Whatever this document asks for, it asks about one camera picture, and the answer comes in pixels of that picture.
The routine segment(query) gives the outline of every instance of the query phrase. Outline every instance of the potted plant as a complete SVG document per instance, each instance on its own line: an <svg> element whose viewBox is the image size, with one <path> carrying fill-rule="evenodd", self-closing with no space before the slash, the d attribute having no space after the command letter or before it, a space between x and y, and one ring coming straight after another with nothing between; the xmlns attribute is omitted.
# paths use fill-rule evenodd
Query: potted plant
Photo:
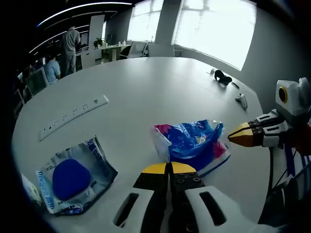
<svg viewBox="0 0 311 233"><path fill-rule="evenodd" d="M94 47L96 48L100 48L104 45L105 41L103 39L100 38L96 38L96 40L93 42Z"/></svg>

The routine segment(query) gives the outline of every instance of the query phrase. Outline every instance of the black headphones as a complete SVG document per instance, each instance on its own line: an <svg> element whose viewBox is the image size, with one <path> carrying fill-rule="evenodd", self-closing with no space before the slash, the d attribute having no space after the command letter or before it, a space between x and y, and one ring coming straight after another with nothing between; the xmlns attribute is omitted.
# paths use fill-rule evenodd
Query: black headphones
<svg viewBox="0 0 311 233"><path fill-rule="evenodd" d="M224 85L228 85L232 82L232 78L225 76L224 73L221 70L216 70L214 74L215 80L219 83L222 83Z"/></svg>

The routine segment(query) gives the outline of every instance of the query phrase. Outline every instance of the power strip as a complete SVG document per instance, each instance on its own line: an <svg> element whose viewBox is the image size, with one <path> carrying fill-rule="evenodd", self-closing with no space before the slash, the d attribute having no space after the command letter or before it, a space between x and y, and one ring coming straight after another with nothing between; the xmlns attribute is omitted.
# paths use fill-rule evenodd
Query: power strip
<svg viewBox="0 0 311 233"><path fill-rule="evenodd" d="M51 133L62 127L63 125L67 124L71 120L77 118L78 116L81 116L84 113L87 113L99 106L102 106L106 103L108 103L109 100L105 95L100 96L97 99L94 99L92 101L88 101L84 104L82 104L80 107L74 108L71 112L66 113L56 119L55 121L49 123L43 130L40 132L40 141L42 141L44 138L49 136Z"/></svg>

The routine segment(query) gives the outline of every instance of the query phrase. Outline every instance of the blue sponge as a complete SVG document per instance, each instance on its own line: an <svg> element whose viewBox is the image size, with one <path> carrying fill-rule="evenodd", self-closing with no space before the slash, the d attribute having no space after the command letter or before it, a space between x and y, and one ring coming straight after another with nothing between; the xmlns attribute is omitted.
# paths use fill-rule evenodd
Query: blue sponge
<svg viewBox="0 0 311 233"><path fill-rule="evenodd" d="M53 192L60 200L68 200L85 190L91 180L89 171L74 159L67 159L53 172Z"/></svg>

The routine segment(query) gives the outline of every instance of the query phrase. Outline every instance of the window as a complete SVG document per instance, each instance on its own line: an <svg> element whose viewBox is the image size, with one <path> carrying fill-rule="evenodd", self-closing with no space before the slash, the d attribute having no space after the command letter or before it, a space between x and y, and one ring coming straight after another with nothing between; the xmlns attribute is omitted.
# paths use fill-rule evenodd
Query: window
<svg viewBox="0 0 311 233"><path fill-rule="evenodd" d="M255 22L256 5L247 0L184 0L173 43L241 70Z"/></svg>
<svg viewBox="0 0 311 233"><path fill-rule="evenodd" d="M154 41L163 0L146 0L132 10L127 40Z"/></svg>
<svg viewBox="0 0 311 233"><path fill-rule="evenodd" d="M106 40L106 21L103 24L102 40Z"/></svg>

